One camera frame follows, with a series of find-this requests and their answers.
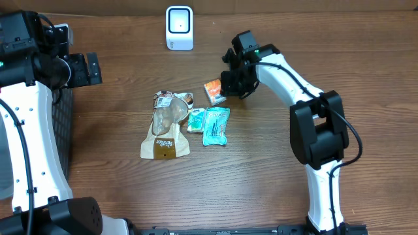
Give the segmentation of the orange tissue pack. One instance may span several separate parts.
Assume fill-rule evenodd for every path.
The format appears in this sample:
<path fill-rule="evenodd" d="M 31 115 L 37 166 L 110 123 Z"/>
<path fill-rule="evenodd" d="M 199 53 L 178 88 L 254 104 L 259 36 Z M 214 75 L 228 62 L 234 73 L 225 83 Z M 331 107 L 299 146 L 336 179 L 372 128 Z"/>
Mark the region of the orange tissue pack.
<path fill-rule="evenodd" d="M 226 97 L 221 95 L 220 79 L 216 79 L 204 84 L 204 89 L 212 106 L 215 106 L 227 100 Z"/>

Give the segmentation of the teal wet wipes pack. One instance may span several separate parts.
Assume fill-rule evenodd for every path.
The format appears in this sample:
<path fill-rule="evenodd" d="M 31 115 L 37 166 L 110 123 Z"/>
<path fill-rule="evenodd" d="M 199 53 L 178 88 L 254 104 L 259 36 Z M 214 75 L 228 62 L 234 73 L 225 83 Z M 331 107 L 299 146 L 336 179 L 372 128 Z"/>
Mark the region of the teal wet wipes pack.
<path fill-rule="evenodd" d="M 202 136 L 202 143 L 204 146 L 224 146 L 227 144 L 225 131 L 229 116 L 229 108 L 214 107 L 207 109 Z"/>

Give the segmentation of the green tissue pack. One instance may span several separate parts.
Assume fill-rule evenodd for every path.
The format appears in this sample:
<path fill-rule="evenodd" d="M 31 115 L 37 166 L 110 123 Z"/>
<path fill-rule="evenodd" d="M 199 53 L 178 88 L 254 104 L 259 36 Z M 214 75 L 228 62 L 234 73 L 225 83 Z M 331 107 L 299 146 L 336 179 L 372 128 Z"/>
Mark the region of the green tissue pack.
<path fill-rule="evenodd" d="M 202 133 L 206 119 L 205 108 L 194 108 L 189 114 L 187 131 L 189 133 Z"/>

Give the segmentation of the brown white snack bag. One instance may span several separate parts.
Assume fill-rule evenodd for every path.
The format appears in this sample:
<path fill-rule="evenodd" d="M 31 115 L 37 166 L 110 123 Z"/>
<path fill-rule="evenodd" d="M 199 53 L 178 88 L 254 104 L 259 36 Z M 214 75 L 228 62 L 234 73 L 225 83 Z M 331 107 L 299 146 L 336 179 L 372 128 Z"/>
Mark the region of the brown white snack bag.
<path fill-rule="evenodd" d="M 153 114 L 147 137 L 141 143 L 143 159 L 169 160 L 190 154 L 181 124 L 194 106 L 192 93 L 158 91 L 153 96 Z"/>

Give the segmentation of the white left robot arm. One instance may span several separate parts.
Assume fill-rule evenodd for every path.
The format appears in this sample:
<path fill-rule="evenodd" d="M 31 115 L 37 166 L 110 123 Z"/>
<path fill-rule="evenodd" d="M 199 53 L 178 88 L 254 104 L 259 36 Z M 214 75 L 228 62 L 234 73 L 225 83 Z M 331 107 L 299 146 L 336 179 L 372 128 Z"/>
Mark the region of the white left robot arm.
<path fill-rule="evenodd" d="M 75 198 L 53 126 L 54 92 L 102 83 L 97 55 L 71 54 L 71 29 L 18 10 L 1 15 L 1 117 L 14 176 L 13 214 L 2 234 L 136 234 L 128 219 L 103 215 L 94 198 Z"/>

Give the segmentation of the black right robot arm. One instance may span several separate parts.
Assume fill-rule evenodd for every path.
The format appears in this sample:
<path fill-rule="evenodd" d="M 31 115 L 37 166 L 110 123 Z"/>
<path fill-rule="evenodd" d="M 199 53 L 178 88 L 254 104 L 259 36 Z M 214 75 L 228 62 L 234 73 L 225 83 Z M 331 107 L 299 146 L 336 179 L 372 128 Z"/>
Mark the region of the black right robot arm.
<path fill-rule="evenodd" d="M 291 149 L 308 179 L 308 231 L 345 234 L 338 165 L 349 138 L 339 94 L 311 85 L 274 45 L 258 45 L 251 31 L 237 34 L 231 44 L 222 57 L 229 70 L 221 73 L 221 95 L 245 99 L 264 84 L 283 101 L 290 113 Z"/>

